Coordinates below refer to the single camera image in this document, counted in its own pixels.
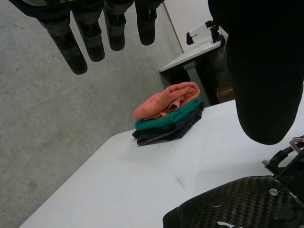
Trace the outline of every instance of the black towel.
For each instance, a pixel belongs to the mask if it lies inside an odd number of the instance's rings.
[[[148,145],[158,140],[172,141],[182,138],[187,131],[201,119],[204,104],[197,106],[185,119],[171,123],[167,129],[151,128],[147,130],[136,130],[132,135],[137,140],[138,145]]]

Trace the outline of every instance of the white wall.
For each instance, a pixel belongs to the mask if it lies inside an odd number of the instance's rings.
[[[186,42],[187,32],[204,24],[208,20],[213,20],[209,11],[208,0],[166,0],[165,6],[181,48],[184,52],[200,45]]]

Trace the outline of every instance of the black fabric cover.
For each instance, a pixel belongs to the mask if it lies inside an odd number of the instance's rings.
[[[228,34],[227,65],[245,133],[280,142],[294,123],[303,92],[303,1],[209,0]]]

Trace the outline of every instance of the green towel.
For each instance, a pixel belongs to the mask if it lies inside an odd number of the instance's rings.
[[[199,104],[200,98],[198,97],[162,119],[136,121],[135,128],[139,131],[150,128],[168,128],[169,124],[186,118]]]

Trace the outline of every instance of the desk leg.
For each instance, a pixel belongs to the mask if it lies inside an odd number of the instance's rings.
[[[200,77],[199,77],[199,74],[198,74],[195,66],[196,66],[196,62],[193,61],[193,62],[185,64],[183,67],[187,71],[190,80],[192,82],[195,82],[198,85],[198,87],[200,89],[199,97],[201,98],[202,102],[205,103],[205,107],[209,107],[210,101],[208,99],[204,86],[202,85],[202,83],[200,81]]]

